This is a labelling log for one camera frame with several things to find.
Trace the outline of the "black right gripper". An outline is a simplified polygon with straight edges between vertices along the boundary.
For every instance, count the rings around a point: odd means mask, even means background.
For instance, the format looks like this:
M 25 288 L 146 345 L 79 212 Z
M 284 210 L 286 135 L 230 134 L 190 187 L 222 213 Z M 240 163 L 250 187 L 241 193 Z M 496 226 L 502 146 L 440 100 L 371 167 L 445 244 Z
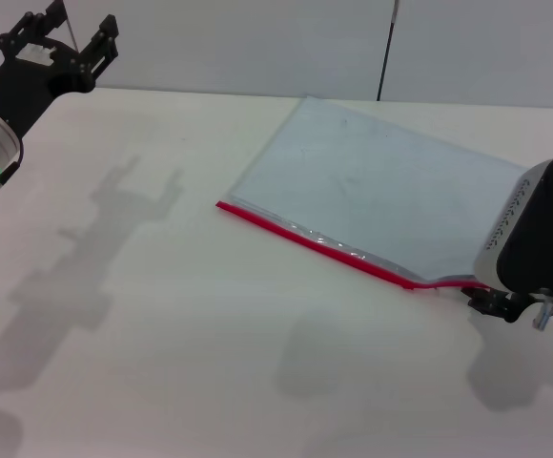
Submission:
M 494 289 L 467 288 L 468 306 L 477 312 L 497 318 L 507 318 L 514 323 L 530 306 L 530 296 L 514 293 L 508 295 Z

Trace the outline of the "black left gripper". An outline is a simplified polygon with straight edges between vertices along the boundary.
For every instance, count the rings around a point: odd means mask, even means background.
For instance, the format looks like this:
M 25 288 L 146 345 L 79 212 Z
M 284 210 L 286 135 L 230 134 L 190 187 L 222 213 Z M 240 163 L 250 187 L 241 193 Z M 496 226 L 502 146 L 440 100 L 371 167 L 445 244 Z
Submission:
M 23 138 L 52 102 L 69 93 L 88 93 L 92 76 L 100 76 L 118 56 L 119 35 L 114 15 L 108 14 L 82 52 L 76 52 L 49 34 L 67 21 L 63 0 L 54 0 L 44 12 L 26 12 L 9 31 L 0 34 L 0 118 Z M 44 66 L 15 56 L 28 44 L 52 50 L 52 64 Z

